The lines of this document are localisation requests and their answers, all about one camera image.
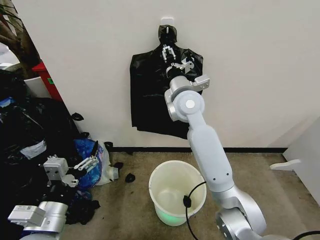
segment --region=plastic bucket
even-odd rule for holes
[[[185,223],[187,220],[184,195],[188,196],[191,190],[203,181],[200,172],[184,161],[165,161],[157,166],[150,176],[149,193],[160,220],[169,226]],[[205,184],[192,193],[188,218],[201,209],[206,195]]]

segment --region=black cable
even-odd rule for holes
[[[301,233],[298,236],[296,236],[293,240],[299,240],[299,239],[302,239],[302,238],[304,238],[306,236],[310,236],[310,235],[320,235],[320,230],[307,231],[307,232]]]
[[[206,181],[204,181],[204,182],[202,182],[202,183],[199,183],[197,186],[195,186],[195,187],[191,190],[191,192],[189,193],[189,196],[187,197],[188,200],[189,200],[189,205],[188,205],[189,207],[186,206],[186,204],[184,203],[185,201],[183,201],[183,204],[185,205],[185,218],[186,218],[186,223],[188,224],[188,228],[189,228],[189,230],[190,230],[190,233],[192,234],[192,236],[193,236],[193,238],[194,238],[195,240],[199,240],[199,239],[196,237],[196,235],[195,235],[194,232],[192,231],[192,229],[191,229],[191,227],[190,227],[189,219],[188,219],[188,208],[191,207],[191,199],[190,199],[190,196],[191,196],[191,194],[194,192],[194,190],[197,189],[197,187],[199,187],[199,186],[201,186],[202,184],[205,184],[205,183],[206,183]]]
[[[191,192],[189,193],[189,196],[184,196],[183,198],[183,204],[185,205],[185,218],[186,218],[186,223],[188,225],[189,231],[191,233],[191,235],[193,236],[193,238],[195,240],[199,240],[196,235],[194,234],[194,232],[191,229],[190,223],[189,223],[189,219],[188,219],[188,208],[191,207],[191,199],[190,196],[191,194],[194,192],[194,190],[196,190],[198,187],[200,187],[202,184],[205,184],[206,181],[199,183],[197,186],[195,186]],[[299,234],[298,236],[296,236],[293,240],[300,240],[306,236],[310,236],[310,235],[320,235],[320,230],[316,230],[316,231],[307,231],[304,233]]]

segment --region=floor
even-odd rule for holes
[[[305,186],[291,171],[272,171],[269,165],[284,161],[275,153],[229,153],[237,186],[259,204],[267,222],[265,234],[293,238],[320,229],[320,207]],[[181,160],[197,168],[192,153],[137,152],[112,153],[111,162],[123,162],[117,181],[95,186],[92,194],[101,207],[87,225],[67,225],[61,240],[192,240],[186,224],[167,226],[155,212],[148,191],[154,168],[168,160]],[[125,182],[128,173],[135,175]],[[218,206],[207,194],[202,209],[190,218],[190,225],[199,240],[223,240],[215,224]],[[320,240],[306,237],[303,240]]]

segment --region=baseboard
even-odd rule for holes
[[[226,153],[280,153],[282,154],[286,147],[224,147]],[[110,152],[163,152],[163,153],[190,153],[190,147],[112,147]]]

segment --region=black garbage bag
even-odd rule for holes
[[[79,135],[66,106],[51,98],[25,98],[0,108],[1,157],[9,165],[28,158],[20,151],[41,141],[46,155],[78,156],[73,139]]]
[[[4,216],[15,205],[37,205],[48,177],[42,167],[47,157],[57,154],[69,166],[81,158],[73,139],[79,134],[62,102],[29,98],[0,107],[0,163],[5,194]],[[29,158],[21,151],[44,142],[46,150]]]
[[[0,101],[8,97],[19,101],[28,95],[27,85],[21,76],[0,69]]]
[[[203,57],[190,49],[175,45],[177,30],[170,25],[159,27],[160,45],[149,52],[134,55],[130,65],[131,122],[138,131],[146,131],[187,139],[189,124],[175,121],[169,116],[165,102],[165,91],[171,79],[166,75],[168,63],[162,55],[164,45],[170,46],[175,55],[175,63],[187,58],[194,68],[185,77],[194,82],[203,74]]]

